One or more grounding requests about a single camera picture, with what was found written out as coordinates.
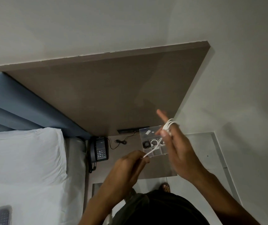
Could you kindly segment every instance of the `black telephone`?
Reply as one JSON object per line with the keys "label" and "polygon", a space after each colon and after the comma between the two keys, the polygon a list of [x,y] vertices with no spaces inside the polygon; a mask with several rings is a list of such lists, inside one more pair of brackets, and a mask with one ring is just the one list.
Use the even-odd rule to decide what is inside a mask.
{"label": "black telephone", "polygon": [[89,173],[96,169],[96,162],[109,159],[108,140],[106,137],[91,137],[88,143]]}

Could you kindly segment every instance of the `earphones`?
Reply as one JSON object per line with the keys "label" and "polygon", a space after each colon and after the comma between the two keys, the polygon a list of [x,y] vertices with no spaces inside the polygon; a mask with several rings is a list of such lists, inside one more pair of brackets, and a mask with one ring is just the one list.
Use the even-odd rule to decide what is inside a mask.
{"label": "earphones", "polygon": [[[171,132],[170,132],[170,126],[171,126],[172,124],[174,124],[174,123],[176,123],[176,124],[178,125],[178,123],[175,122],[173,118],[171,118],[171,119],[169,119],[169,120],[165,123],[165,125],[164,125],[163,128],[162,128],[163,130],[165,130],[166,132],[168,132],[168,134],[169,134],[170,136],[172,135]],[[151,154],[153,151],[155,151],[156,149],[158,149],[158,148],[159,148],[159,145],[160,145],[160,143],[161,143],[161,141],[162,141],[162,138],[160,138],[160,140],[159,140],[158,144],[156,145],[156,147],[155,147],[152,151],[150,151],[150,152],[148,152],[147,154],[145,154],[144,157],[146,157],[147,155]]]}

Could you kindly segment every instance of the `white pillow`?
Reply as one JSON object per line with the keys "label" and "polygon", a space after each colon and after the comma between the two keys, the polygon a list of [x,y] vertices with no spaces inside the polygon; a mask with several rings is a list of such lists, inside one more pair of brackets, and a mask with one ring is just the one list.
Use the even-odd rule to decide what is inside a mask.
{"label": "white pillow", "polygon": [[0,183],[49,185],[66,177],[61,129],[0,132]]}

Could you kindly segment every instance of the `white bedsheet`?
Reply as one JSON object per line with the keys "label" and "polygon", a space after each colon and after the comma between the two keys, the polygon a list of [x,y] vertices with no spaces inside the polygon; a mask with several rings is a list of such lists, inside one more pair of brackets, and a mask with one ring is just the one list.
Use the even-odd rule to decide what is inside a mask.
{"label": "white bedsheet", "polygon": [[67,179],[53,186],[0,184],[0,206],[12,206],[12,225],[76,225],[83,213],[84,142],[66,139]]}

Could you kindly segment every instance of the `black cable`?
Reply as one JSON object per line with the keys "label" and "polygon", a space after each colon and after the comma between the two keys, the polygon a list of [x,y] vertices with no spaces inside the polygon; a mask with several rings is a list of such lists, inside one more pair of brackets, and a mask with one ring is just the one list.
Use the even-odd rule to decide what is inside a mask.
{"label": "black cable", "polygon": [[126,140],[128,139],[128,137],[130,137],[130,136],[127,136],[124,140],[118,140],[118,139],[115,140],[114,142],[115,142],[115,143],[118,143],[118,145],[117,145],[115,148],[112,148],[112,147],[111,147],[111,139],[110,139],[109,137],[107,137],[108,140],[109,140],[110,148],[113,150],[113,149],[116,149],[120,144],[126,145],[126,144],[127,144],[127,141],[126,141]]}

